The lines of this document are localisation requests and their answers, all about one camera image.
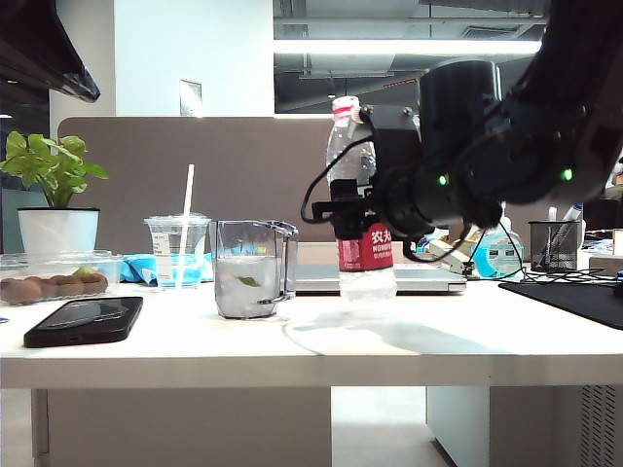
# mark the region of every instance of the black mouse pad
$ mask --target black mouse pad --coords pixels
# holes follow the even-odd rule
[[[504,282],[502,289],[577,314],[610,328],[623,329],[623,298],[611,287],[595,284],[522,284]]]

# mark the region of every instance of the blue bottle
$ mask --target blue bottle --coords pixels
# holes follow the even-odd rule
[[[476,270],[481,277],[506,276],[520,269],[520,259],[524,261],[524,243],[516,233],[512,232],[510,219],[502,215],[499,222],[510,234],[517,251],[500,225],[488,230],[474,254]]]

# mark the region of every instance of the laptop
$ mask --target laptop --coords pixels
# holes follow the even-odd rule
[[[445,269],[426,265],[394,265],[398,295],[457,294],[467,280]],[[297,265],[298,295],[339,295],[339,270],[335,264]]]

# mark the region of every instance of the white wall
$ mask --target white wall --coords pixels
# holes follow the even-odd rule
[[[272,0],[116,0],[117,115],[179,115],[179,80],[203,114],[272,115]]]
[[[68,117],[110,117],[115,112],[114,0],[56,0],[69,39],[97,83],[94,103],[50,91],[50,135]]]

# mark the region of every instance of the smartphone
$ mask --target smartphone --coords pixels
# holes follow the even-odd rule
[[[142,297],[72,300],[23,336],[28,348],[122,341],[143,306]]]

